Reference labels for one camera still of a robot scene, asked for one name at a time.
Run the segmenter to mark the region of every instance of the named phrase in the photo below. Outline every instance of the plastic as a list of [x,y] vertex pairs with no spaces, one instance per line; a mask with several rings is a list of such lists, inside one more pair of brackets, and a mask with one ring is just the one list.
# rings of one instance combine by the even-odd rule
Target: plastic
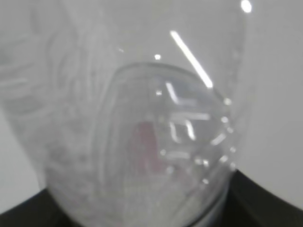
[[61,207],[86,227],[213,219],[241,138],[241,1],[0,3],[1,104]]

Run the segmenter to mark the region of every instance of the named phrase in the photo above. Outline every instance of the clear plastic container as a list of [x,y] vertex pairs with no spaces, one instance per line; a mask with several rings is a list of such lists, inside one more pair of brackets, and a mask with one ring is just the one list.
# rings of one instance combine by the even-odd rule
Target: clear plastic container
[[1,105],[75,221],[217,216],[242,134],[243,2],[0,0]]

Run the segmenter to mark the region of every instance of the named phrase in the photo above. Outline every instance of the white wall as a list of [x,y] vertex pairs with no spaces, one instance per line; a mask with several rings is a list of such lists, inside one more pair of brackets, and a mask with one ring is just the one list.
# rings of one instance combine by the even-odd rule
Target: white wall
[[0,214],[38,192],[36,174],[0,109]]
[[243,71],[258,85],[240,169],[303,209],[303,1],[262,2],[265,16],[254,21],[262,42],[248,49]]

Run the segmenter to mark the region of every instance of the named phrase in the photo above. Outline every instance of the black surface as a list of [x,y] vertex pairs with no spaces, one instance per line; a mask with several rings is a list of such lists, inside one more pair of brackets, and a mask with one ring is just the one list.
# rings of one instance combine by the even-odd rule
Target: black surface
[[[74,227],[47,190],[0,215],[0,227]],[[303,227],[303,212],[237,172],[213,227]]]

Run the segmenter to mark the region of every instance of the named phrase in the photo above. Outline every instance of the black base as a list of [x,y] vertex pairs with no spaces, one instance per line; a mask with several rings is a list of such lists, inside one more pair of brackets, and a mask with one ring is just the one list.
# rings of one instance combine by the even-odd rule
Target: black base
[[[237,172],[213,227],[302,227],[303,212]],[[47,190],[0,215],[0,227],[75,227]]]

